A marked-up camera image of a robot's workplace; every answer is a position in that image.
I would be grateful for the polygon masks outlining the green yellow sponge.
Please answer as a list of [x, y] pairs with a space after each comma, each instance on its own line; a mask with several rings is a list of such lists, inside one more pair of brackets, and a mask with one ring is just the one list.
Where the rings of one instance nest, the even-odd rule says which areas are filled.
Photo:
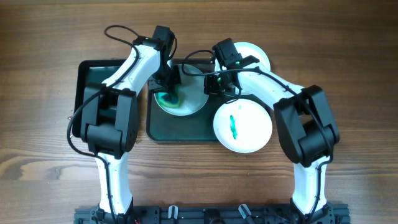
[[166, 108], [178, 108], [181, 103], [178, 87], [169, 92], [158, 92], [155, 94], [155, 98], [160, 106]]

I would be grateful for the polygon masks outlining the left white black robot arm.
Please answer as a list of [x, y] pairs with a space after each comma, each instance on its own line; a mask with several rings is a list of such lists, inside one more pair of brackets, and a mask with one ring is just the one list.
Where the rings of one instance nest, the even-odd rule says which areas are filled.
[[90, 221], [96, 223], [135, 222], [127, 159], [139, 129], [137, 96], [148, 81], [165, 91], [177, 84], [168, 65], [177, 39], [168, 27], [157, 26], [152, 37], [138, 35], [128, 44], [130, 55], [110, 77], [80, 80], [82, 93], [67, 129], [69, 137], [87, 144], [85, 155], [98, 166], [101, 200], [90, 211]]

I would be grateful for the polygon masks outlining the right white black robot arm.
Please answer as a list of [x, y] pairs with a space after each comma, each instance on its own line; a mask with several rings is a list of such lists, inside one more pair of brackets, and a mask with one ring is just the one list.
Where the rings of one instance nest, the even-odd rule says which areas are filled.
[[317, 221], [326, 205], [326, 167], [340, 140], [324, 91], [272, 73], [267, 55], [254, 44], [225, 39], [211, 53], [215, 69], [205, 75], [206, 92], [233, 96], [213, 119], [217, 139], [234, 152], [255, 152], [276, 129], [294, 165], [291, 213], [301, 222]]

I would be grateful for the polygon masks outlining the white plate stained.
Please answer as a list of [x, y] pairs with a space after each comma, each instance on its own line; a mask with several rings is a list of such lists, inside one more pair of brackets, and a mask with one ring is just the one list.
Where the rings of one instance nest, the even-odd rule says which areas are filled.
[[262, 149], [272, 135], [272, 121], [258, 103], [239, 99], [218, 108], [213, 130], [224, 147], [238, 153], [252, 153]]
[[175, 116], [188, 116], [199, 111], [208, 101], [209, 96], [204, 94], [204, 76], [193, 65], [184, 65], [184, 71], [194, 74], [188, 76], [182, 72], [182, 65], [177, 64], [180, 72], [181, 84], [177, 85], [180, 93], [180, 106], [178, 108], [166, 108], [157, 104], [168, 114]]

